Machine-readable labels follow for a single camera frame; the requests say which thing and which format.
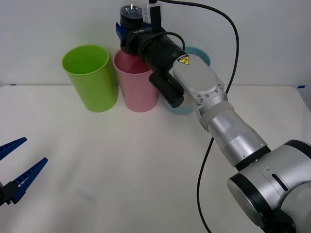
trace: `black wire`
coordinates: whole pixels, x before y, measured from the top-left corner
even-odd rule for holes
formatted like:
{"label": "black wire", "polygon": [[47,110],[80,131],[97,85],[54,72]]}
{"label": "black wire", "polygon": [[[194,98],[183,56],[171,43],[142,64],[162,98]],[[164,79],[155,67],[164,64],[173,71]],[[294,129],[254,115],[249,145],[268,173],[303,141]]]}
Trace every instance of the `black wire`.
{"label": "black wire", "polygon": [[[232,72],[231,79],[229,81],[228,87],[227,87],[227,89],[225,91],[228,94],[228,92],[229,92],[229,90],[231,88],[231,85],[232,85],[232,82],[233,82],[236,70],[237,70],[238,59],[239,59],[239,51],[240,51],[239,34],[238,34],[238,30],[237,30],[236,26],[234,25],[233,21],[230,19],[229,16],[227,16],[225,13],[221,12],[220,10],[217,10],[217,9],[215,9],[213,7],[206,6],[206,5],[203,5],[203,4],[192,3],[192,2],[185,2],[185,1],[173,1],[173,0],[159,0],[159,1],[166,2],[166,3],[171,3],[171,4],[179,4],[179,5],[186,5],[186,6],[201,7],[201,8],[204,8],[204,9],[216,12],[216,13],[222,15],[223,17],[225,17],[229,21],[229,23],[231,24],[231,26],[233,27],[233,30],[234,30],[234,34],[235,34],[235,38],[236,38],[236,42],[237,42],[237,47],[236,47],[236,55],[235,55],[235,62],[234,62],[234,66],[233,66],[233,72]],[[204,170],[204,167],[205,167],[205,163],[206,163],[206,160],[207,160],[208,155],[210,153],[210,150],[212,148],[213,142],[214,142],[214,138],[211,139],[211,141],[209,143],[209,146],[208,146],[208,149],[206,151],[206,154],[205,154],[205,157],[204,157],[201,169],[200,169],[199,178],[198,178],[198,184],[197,184],[197,188],[196,188],[196,199],[197,199],[197,205],[198,205],[198,209],[199,209],[199,214],[200,214],[201,220],[202,220],[202,222],[203,222],[203,224],[204,224],[204,226],[205,226],[205,228],[206,228],[208,233],[212,233],[212,231],[208,228],[208,226],[207,226],[207,224],[205,222],[202,210],[201,210],[201,204],[200,204],[200,184],[201,184],[201,178],[202,178],[203,170]]]}
{"label": "black wire", "polygon": [[150,41],[154,40],[155,38],[163,36],[163,35],[173,35],[173,36],[176,36],[178,39],[180,39],[181,43],[183,44],[183,51],[185,51],[186,43],[185,43],[184,39],[180,35],[178,35],[177,33],[172,33],[172,32],[160,32],[160,33],[153,34],[148,39],[146,39],[144,42],[142,42],[141,45],[139,46],[138,53],[140,55],[143,55],[143,52],[141,51],[141,48],[143,48],[145,44],[149,43]]}

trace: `blue clamp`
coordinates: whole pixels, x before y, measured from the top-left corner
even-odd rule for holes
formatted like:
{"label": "blue clamp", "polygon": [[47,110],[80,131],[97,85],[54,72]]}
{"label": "blue clamp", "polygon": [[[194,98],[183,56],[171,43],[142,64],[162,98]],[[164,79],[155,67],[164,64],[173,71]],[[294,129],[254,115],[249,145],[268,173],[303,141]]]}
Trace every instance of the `blue clamp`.
{"label": "blue clamp", "polygon": [[[8,154],[14,151],[17,147],[27,141],[26,137],[15,140],[4,146],[0,147],[0,160],[5,158]],[[32,168],[27,170],[25,173],[17,177],[15,180],[9,182],[5,186],[2,186],[0,183],[0,206],[4,203],[18,203],[20,199],[26,193],[26,190],[31,185],[31,183],[35,180],[39,172],[48,162],[47,158],[42,159],[39,163],[34,165]]]}
{"label": "blue clamp", "polygon": [[126,35],[129,33],[129,29],[122,27],[120,24],[116,23],[116,32],[121,41],[121,47],[125,47]]}

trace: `white background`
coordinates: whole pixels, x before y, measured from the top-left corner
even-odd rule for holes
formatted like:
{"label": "white background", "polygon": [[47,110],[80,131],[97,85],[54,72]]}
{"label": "white background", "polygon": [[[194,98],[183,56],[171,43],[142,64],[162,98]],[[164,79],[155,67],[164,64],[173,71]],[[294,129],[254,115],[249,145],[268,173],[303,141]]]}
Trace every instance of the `white background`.
{"label": "white background", "polygon": [[[121,0],[3,0],[0,85],[69,84],[61,59],[95,43],[119,49],[115,22]],[[305,85],[311,73],[310,0],[194,0],[227,13],[241,39],[235,84]],[[214,12],[164,3],[163,27],[201,48],[228,83],[235,55],[229,23]]]}

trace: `blue cup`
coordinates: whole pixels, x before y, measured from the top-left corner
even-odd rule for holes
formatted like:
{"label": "blue cup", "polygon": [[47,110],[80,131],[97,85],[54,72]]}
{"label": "blue cup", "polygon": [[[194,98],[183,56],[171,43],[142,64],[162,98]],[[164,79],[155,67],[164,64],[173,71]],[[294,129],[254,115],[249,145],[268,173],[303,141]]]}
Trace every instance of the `blue cup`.
{"label": "blue cup", "polygon": [[[210,66],[210,59],[208,55],[203,52],[200,49],[197,49],[195,47],[186,47],[186,53],[192,54],[200,57],[208,66]],[[172,108],[163,98],[164,104],[167,107],[167,109],[177,115],[188,115],[190,113],[193,113],[195,111],[195,107],[190,105],[190,100],[188,99],[188,95],[185,95],[185,101],[182,105],[180,105],[178,108]]]}

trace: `plastic cup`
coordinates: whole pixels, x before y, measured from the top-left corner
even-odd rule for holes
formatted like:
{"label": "plastic cup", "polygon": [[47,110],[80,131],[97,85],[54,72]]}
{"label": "plastic cup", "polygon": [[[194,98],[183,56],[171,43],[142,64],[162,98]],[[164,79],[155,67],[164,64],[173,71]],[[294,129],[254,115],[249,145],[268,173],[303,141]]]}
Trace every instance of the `plastic cup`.
{"label": "plastic cup", "polygon": [[84,45],[69,51],[63,68],[85,107],[92,112],[112,108],[118,95],[111,75],[109,53],[97,45]]}
{"label": "plastic cup", "polygon": [[[186,47],[186,53],[187,54],[192,54],[200,57],[208,66],[210,66],[210,59],[208,55],[203,52],[200,49],[197,49],[195,47]],[[188,96],[188,94],[184,95],[185,101],[183,102],[182,105],[180,105],[177,108],[172,108],[166,100],[163,98],[164,104],[167,107],[167,109],[177,115],[187,115],[190,113],[193,113],[195,111],[195,107],[193,106],[191,102],[191,98]]]}
{"label": "plastic cup", "polygon": [[159,93],[149,82],[150,68],[139,57],[121,50],[115,55],[113,65],[119,76],[126,107],[139,113],[153,109],[159,100]]}

